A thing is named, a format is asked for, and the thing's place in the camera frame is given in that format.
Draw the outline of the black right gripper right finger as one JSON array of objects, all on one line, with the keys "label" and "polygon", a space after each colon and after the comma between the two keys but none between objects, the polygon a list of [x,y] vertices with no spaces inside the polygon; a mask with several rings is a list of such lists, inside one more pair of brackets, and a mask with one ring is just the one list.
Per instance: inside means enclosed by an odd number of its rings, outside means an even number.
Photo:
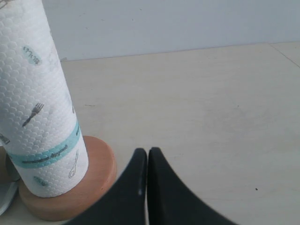
[{"label": "black right gripper right finger", "polygon": [[233,225],[201,199],[177,176],[162,151],[148,157],[148,217],[151,225]]}]

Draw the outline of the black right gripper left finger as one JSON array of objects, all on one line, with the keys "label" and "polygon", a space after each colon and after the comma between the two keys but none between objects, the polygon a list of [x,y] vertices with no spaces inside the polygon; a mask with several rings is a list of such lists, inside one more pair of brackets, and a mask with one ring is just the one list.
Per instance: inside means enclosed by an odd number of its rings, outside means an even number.
[{"label": "black right gripper left finger", "polygon": [[137,148],[113,186],[67,225],[144,225],[147,153]]}]

